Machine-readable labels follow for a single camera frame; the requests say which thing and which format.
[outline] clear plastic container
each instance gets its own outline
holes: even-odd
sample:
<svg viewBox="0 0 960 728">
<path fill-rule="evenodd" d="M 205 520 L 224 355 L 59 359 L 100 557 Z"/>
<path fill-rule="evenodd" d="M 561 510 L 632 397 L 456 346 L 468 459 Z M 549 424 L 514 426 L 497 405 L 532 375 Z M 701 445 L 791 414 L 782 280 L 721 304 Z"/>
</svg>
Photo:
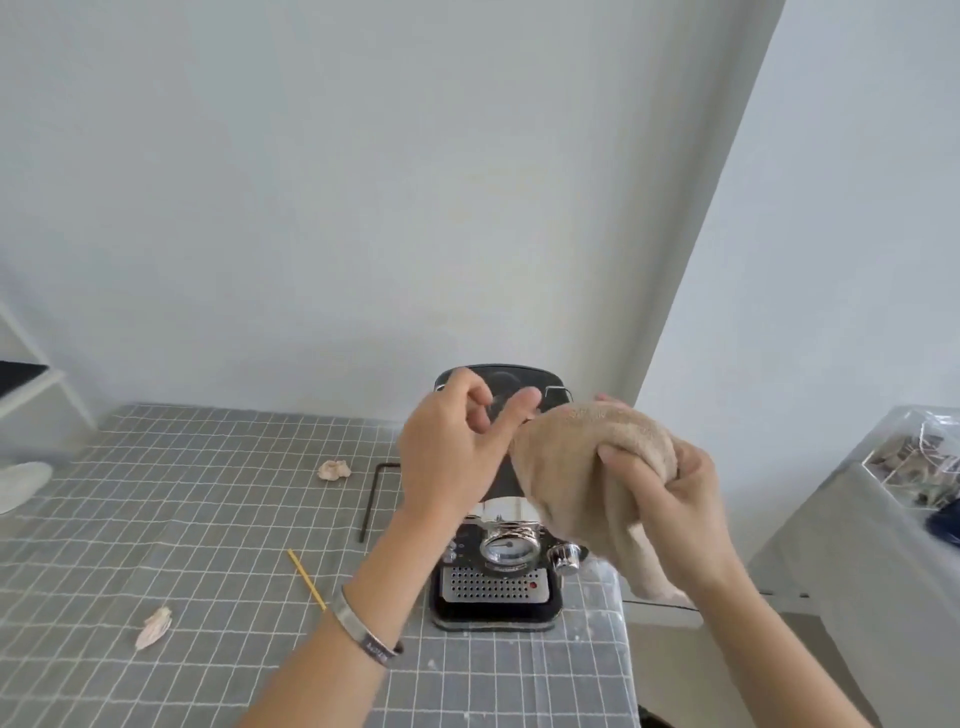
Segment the clear plastic container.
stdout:
<svg viewBox="0 0 960 728">
<path fill-rule="evenodd" d="M 960 496 L 960 413 L 911 407 L 887 423 L 863 466 L 902 507 L 925 512 Z"/>
</svg>

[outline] seashell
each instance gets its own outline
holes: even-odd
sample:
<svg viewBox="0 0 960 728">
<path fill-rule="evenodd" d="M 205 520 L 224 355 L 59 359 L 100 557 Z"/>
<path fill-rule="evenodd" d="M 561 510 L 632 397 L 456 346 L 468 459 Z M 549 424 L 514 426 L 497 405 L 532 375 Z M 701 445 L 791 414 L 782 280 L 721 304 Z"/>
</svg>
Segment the seashell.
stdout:
<svg viewBox="0 0 960 728">
<path fill-rule="evenodd" d="M 173 621 L 173 612 L 167 607 L 160 607 L 153 614 L 147 617 L 143 622 L 143 631 L 137 635 L 137 651 L 148 647 L 166 634 L 170 628 L 170 622 Z"/>
<path fill-rule="evenodd" d="M 317 477 L 320 480 L 339 480 L 350 477 L 350 468 L 347 467 L 346 460 L 327 460 L 317 471 Z"/>
</svg>

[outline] pressure gauge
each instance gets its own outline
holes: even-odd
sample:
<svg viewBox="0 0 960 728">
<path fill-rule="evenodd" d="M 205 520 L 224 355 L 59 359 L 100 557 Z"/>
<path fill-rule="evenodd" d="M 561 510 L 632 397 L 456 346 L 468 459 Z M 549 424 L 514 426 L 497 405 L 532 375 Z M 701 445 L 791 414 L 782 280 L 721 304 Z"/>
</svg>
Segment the pressure gauge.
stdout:
<svg viewBox="0 0 960 728">
<path fill-rule="evenodd" d="M 527 525 L 498 525 L 481 542 L 480 555 L 497 571 L 530 569 L 540 556 L 540 536 Z"/>
</svg>

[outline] table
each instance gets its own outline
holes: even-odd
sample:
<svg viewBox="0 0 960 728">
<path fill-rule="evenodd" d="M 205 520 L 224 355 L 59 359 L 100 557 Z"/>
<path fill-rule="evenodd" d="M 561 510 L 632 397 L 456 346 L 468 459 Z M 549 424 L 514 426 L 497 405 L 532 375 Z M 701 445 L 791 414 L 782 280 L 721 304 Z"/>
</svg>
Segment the table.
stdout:
<svg viewBox="0 0 960 728">
<path fill-rule="evenodd" d="M 320 609 L 292 548 L 330 596 L 400 498 L 381 477 L 371 536 L 357 534 L 396 424 L 133 405 L 31 501 L 0 545 L 4 725 L 232 725 Z M 346 459 L 353 475 L 315 472 Z M 421 599 L 368 726 L 636 726 L 617 579 L 588 561 L 545 633 L 445 633 Z M 170 632 L 133 642 L 156 608 Z"/>
</svg>

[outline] yellow stick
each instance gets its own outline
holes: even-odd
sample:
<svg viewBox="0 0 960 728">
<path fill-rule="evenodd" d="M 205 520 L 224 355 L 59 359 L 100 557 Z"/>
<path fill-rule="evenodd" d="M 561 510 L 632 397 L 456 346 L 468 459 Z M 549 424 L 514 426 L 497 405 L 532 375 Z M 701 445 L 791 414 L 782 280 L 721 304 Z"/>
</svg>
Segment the yellow stick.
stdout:
<svg viewBox="0 0 960 728">
<path fill-rule="evenodd" d="M 317 600 L 317 603 L 320 604 L 320 608 L 326 611 L 326 604 L 321 599 L 320 592 L 317 591 L 317 588 L 313 585 L 313 582 L 310 581 L 310 577 L 307 576 L 307 573 L 303 568 L 303 564 L 301 564 L 300 559 L 297 558 L 297 554 L 294 553 L 294 550 L 292 548 L 288 548 L 287 555 L 290 556 L 290 560 L 294 563 L 294 566 L 297 567 L 297 571 L 300 572 L 300 576 L 303 577 L 303 581 L 305 581 L 307 587 L 309 587 L 310 593 L 313 595 L 313 598 L 315 598 Z"/>
</svg>

